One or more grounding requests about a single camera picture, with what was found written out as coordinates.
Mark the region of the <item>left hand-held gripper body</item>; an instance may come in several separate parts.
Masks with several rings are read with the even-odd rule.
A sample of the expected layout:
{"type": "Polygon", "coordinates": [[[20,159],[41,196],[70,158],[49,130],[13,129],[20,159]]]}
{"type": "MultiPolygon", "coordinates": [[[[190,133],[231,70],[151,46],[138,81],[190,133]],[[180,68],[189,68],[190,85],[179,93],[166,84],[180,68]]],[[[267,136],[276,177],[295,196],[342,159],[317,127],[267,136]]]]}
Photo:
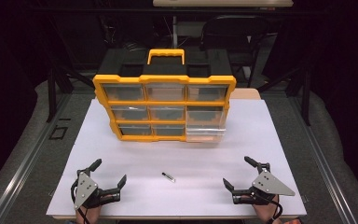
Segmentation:
{"type": "Polygon", "coordinates": [[[71,187],[71,197],[74,209],[96,208],[108,203],[120,201],[121,183],[114,189],[100,189],[99,185],[91,178],[92,170],[85,169],[77,172],[77,179],[71,187]]]}

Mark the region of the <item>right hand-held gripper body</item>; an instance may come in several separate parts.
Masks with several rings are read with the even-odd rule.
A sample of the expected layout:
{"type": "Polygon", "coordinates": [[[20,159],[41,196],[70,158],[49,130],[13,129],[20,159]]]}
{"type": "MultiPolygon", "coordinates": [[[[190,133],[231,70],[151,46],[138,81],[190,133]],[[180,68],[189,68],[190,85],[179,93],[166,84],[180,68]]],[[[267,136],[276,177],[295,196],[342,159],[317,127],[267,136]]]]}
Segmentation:
{"type": "Polygon", "coordinates": [[[270,172],[270,164],[249,161],[258,171],[258,177],[248,189],[232,189],[234,204],[267,205],[277,195],[295,196],[295,192],[270,172]]]}

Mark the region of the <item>clear plastic drawer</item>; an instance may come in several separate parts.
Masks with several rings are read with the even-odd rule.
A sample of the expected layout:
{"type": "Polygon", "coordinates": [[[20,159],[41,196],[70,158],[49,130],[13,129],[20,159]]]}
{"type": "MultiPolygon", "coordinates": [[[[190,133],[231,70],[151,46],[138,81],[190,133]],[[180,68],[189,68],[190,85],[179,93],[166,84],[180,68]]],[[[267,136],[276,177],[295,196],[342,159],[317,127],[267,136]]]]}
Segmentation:
{"type": "Polygon", "coordinates": [[[220,142],[226,129],[217,125],[187,125],[187,142],[220,142]]]}

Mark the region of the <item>yellow black drawer organizer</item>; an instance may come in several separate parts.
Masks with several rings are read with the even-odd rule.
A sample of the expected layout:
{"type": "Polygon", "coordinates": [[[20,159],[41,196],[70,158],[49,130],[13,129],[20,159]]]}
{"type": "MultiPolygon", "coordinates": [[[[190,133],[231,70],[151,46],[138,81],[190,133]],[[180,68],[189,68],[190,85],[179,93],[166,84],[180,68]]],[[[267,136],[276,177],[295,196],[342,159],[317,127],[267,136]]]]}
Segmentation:
{"type": "Polygon", "coordinates": [[[186,141],[187,125],[226,128],[236,78],[223,49],[110,49],[93,84],[118,139],[186,141]]]}

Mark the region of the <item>person's left hand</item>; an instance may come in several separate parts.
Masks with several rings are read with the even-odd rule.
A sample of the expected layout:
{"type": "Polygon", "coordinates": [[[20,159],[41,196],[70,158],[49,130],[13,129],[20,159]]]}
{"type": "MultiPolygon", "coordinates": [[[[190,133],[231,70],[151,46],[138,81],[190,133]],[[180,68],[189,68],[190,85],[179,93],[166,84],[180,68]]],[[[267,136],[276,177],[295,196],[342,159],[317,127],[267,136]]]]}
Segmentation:
{"type": "Polygon", "coordinates": [[[81,206],[76,210],[76,224],[98,224],[102,206],[118,199],[117,194],[108,194],[92,199],[92,206],[81,206]]]}

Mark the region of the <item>person's right hand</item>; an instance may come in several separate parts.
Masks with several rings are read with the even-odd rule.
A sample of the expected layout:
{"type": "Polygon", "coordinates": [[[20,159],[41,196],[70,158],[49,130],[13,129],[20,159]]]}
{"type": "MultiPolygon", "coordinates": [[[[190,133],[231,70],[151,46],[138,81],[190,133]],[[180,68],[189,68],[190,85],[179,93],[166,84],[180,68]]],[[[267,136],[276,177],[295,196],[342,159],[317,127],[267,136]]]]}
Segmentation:
{"type": "Polygon", "coordinates": [[[256,215],[264,224],[282,224],[282,221],[275,217],[281,209],[274,203],[267,205],[253,204],[256,215]]]}

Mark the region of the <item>wooden table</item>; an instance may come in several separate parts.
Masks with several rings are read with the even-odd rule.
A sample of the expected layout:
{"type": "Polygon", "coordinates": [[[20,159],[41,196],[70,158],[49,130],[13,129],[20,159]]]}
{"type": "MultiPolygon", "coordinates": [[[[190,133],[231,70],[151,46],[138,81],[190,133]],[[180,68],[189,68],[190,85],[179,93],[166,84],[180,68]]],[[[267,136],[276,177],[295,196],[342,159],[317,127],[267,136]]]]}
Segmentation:
{"type": "Polygon", "coordinates": [[[257,89],[253,88],[238,88],[230,94],[231,99],[248,99],[248,100],[260,100],[261,96],[257,89]]]}

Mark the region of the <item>black metal stand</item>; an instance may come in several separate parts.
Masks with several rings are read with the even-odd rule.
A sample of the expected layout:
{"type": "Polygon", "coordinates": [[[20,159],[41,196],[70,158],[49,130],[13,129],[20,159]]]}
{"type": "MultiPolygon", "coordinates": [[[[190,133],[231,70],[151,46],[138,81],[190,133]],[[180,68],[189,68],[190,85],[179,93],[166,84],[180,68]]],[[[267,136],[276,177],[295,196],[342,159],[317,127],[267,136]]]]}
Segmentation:
{"type": "Polygon", "coordinates": [[[291,69],[289,72],[272,79],[267,84],[258,87],[259,92],[264,92],[278,85],[287,78],[290,78],[289,84],[285,89],[287,96],[296,96],[299,90],[301,94],[300,115],[304,122],[310,126],[310,80],[313,66],[310,63],[301,63],[299,66],[291,69]]]}
{"type": "Polygon", "coordinates": [[[48,16],[47,21],[52,29],[51,36],[55,36],[55,40],[51,42],[51,46],[47,49],[47,55],[51,64],[48,72],[48,119],[51,122],[57,114],[57,93],[56,87],[59,87],[64,94],[72,93],[74,86],[70,78],[79,80],[80,82],[95,89],[94,84],[88,77],[84,77],[78,73],[72,66],[70,56],[66,50],[66,43],[60,34],[55,20],[48,16]]]}

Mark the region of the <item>black folding chair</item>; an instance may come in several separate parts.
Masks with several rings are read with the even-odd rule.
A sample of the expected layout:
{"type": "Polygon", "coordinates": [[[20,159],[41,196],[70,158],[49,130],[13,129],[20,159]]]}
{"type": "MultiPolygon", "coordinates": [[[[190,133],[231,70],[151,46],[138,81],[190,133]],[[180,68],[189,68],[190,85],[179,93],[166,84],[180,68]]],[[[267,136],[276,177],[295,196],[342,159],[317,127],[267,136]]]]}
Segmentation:
{"type": "Polygon", "coordinates": [[[260,16],[222,15],[207,21],[202,28],[200,48],[225,49],[237,83],[250,87],[261,41],[267,36],[270,22],[260,16]]]}

